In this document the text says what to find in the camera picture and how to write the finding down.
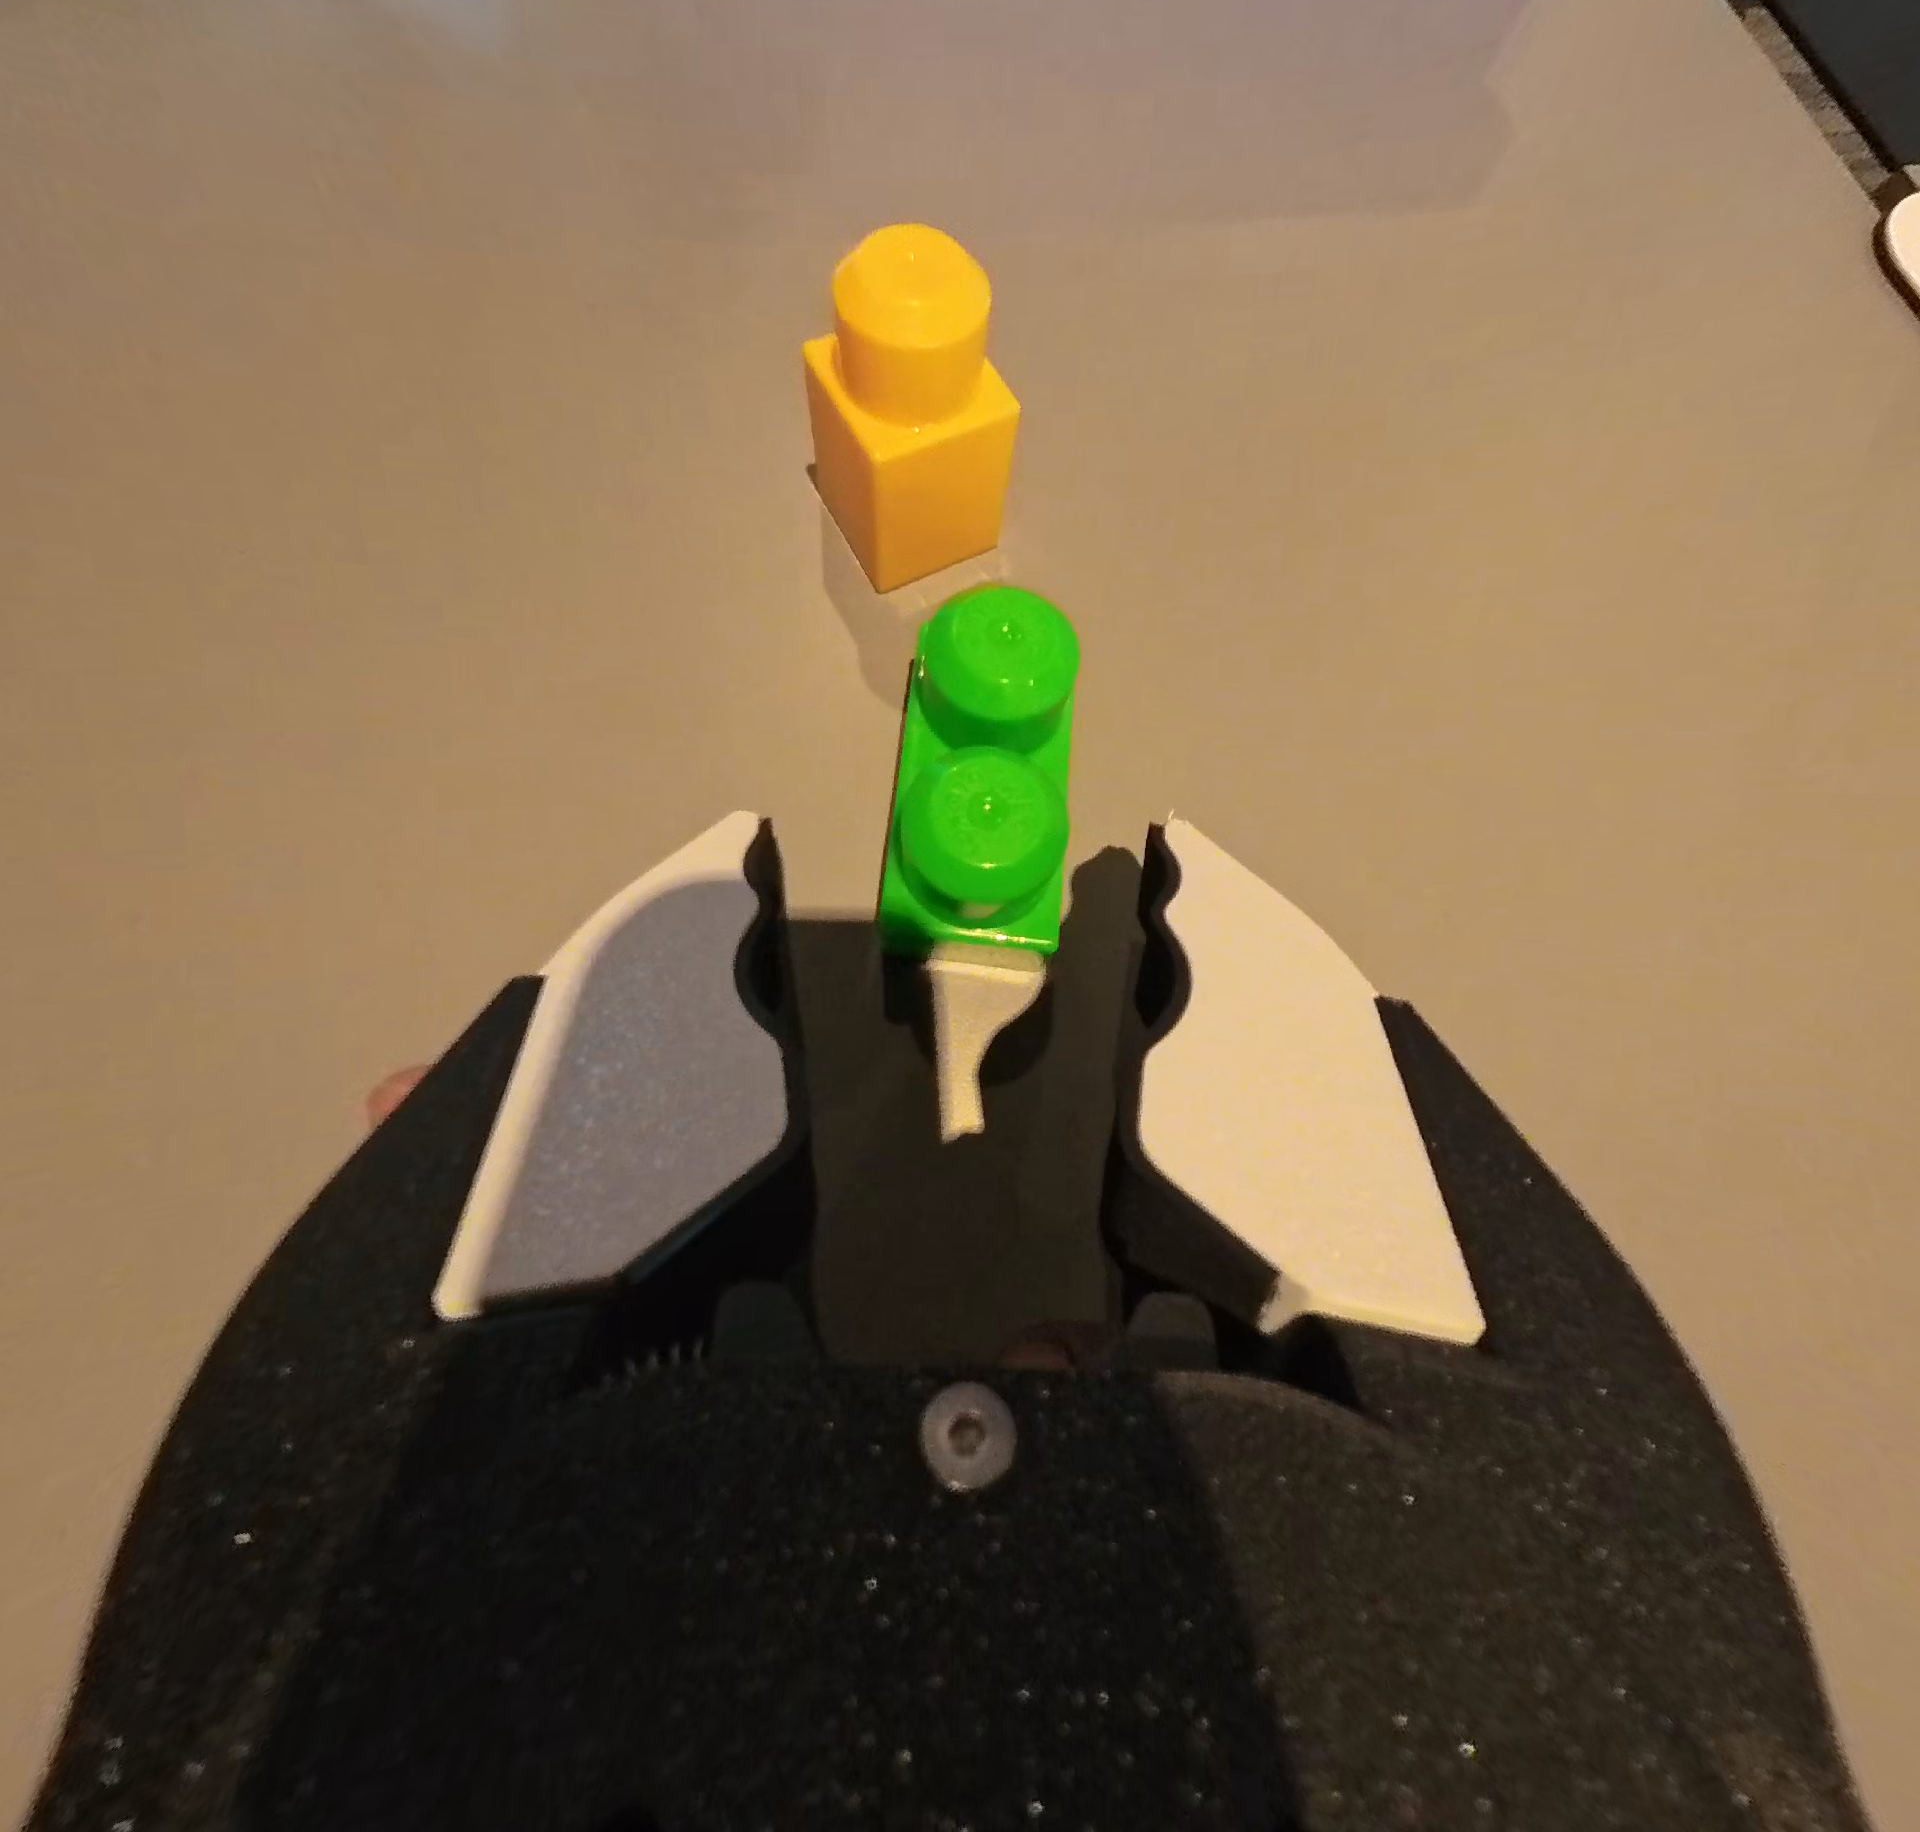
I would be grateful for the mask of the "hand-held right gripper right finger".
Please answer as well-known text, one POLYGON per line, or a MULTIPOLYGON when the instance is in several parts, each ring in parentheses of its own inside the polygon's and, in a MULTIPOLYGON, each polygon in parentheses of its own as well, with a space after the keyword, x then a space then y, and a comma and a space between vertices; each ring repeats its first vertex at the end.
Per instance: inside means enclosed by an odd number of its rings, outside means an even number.
POLYGON ((1359 963, 1191 818, 1151 834, 1140 931, 1118 1260, 1263 1337, 1485 1337, 1359 963))

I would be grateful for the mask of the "black table pad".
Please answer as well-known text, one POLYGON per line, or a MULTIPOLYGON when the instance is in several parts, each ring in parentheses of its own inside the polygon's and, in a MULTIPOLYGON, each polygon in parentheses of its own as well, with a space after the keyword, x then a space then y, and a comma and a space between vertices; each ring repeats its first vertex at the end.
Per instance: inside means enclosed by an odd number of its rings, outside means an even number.
POLYGON ((1920 167, 1920 0, 1725 0, 1864 189, 1920 167))

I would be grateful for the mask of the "yellow single-stud mega block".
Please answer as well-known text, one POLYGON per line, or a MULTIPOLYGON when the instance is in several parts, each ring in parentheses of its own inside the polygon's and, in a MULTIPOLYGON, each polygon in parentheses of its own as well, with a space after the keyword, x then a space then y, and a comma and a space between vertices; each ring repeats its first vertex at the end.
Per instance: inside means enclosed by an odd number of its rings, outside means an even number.
POLYGON ((803 344, 812 476, 877 595, 1001 547, 1023 403, 991 364, 991 279, 935 224, 870 230, 803 344))

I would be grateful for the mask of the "green mega block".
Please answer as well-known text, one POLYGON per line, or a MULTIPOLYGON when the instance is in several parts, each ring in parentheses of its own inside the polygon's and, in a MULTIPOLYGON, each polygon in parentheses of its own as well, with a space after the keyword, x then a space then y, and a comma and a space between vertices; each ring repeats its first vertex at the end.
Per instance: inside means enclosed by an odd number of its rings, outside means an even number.
POLYGON ((1059 952, 1076 702, 1076 619, 1034 592, 972 587, 919 627, 877 888, 884 956, 1059 952))

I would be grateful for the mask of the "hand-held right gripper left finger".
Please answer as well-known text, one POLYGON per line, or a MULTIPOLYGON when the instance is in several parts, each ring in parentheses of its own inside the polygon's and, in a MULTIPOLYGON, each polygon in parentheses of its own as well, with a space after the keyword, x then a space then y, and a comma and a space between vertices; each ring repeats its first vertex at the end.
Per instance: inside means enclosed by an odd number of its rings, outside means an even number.
POLYGON ((783 863, 772 818, 733 808, 537 968, 430 1314, 482 1320, 656 1274, 795 1154, 783 863))

